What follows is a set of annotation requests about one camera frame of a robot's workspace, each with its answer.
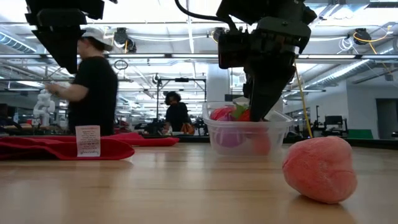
white cap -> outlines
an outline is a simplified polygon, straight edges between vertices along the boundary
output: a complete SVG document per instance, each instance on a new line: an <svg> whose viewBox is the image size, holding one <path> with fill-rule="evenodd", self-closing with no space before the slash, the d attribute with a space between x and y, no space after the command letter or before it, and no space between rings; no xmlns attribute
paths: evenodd
<svg viewBox="0 0 398 224"><path fill-rule="evenodd" d="M86 32L82 35L82 37L92 37L101 43L105 45L105 50L110 52L113 49L112 44L110 43L110 40L107 40L104 38L104 33L100 31L99 29L95 28L86 28Z"/></svg>

black t-shirt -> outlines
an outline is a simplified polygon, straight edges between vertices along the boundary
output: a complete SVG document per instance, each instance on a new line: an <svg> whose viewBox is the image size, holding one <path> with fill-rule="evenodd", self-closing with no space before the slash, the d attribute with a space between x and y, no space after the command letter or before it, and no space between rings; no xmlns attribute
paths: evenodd
<svg viewBox="0 0 398 224"><path fill-rule="evenodd" d="M87 87L88 93L79 102L69 102L69 130L75 133L76 126L99 125L102 136L114 134L118 76L109 62L103 57L84 59L72 84Z"/></svg>
<svg viewBox="0 0 398 224"><path fill-rule="evenodd" d="M166 121L171 123L173 131L181 131L184 123L190 123L188 109L185 103L179 102L170 105L166 111Z"/></svg>

person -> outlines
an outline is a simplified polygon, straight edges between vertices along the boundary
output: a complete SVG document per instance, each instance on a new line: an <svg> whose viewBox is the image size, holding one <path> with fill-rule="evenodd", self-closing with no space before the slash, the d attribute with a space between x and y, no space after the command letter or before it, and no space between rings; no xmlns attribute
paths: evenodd
<svg viewBox="0 0 398 224"><path fill-rule="evenodd" d="M118 76L104 58L112 45L103 39L100 30L88 28L78 41L81 62L74 81L68 88L57 84L45 88L69 101L68 127L75 134L76 126L100 126L102 136L114 134L114 114L118 93Z"/></svg>
<svg viewBox="0 0 398 224"><path fill-rule="evenodd" d="M179 132L185 123L190 123L187 106L181 102L181 96L178 93L174 91L167 93L165 104L169 108L166 111L164 132L167 132L170 127L173 131Z"/></svg>

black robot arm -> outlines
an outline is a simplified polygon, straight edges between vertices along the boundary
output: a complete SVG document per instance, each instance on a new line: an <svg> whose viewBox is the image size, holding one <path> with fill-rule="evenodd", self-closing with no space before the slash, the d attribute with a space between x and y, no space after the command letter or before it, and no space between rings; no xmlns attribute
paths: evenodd
<svg viewBox="0 0 398 224"><path fill-rule="evenodd" d="M84 31L86 16L102 19L104 2L102 0L26 0L27 22L36 26L33 34L44 45L52 57L69 73L77 72L77 40Z"/></svg>
<svg viewBox="0 0 398 224"><path fill-rule="evenodd" d="M304 0L222 0L211 16L189 16L226 22L229 31L218 38L220 68L244 67L247 82L243 93L250 99L251 121L260 121L280 98L296 68L295 49L301 54L311 36L309 23L317 15L303 3ZM178 0L178 8L186 13ZM230 16L253 24L249 33L231 25Z"/></svg>

pink plush toy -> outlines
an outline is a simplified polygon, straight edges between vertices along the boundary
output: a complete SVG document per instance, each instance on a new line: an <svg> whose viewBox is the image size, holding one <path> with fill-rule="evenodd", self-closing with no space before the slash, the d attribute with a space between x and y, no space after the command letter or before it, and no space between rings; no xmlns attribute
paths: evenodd
<svg viewBox="0 0 398 224"><path fill-rule="evenodd" d="M338 137L314 138L290 147L283 163L286 182L302 195L324 203L339 203L357 185L351 146Z"/></svg>

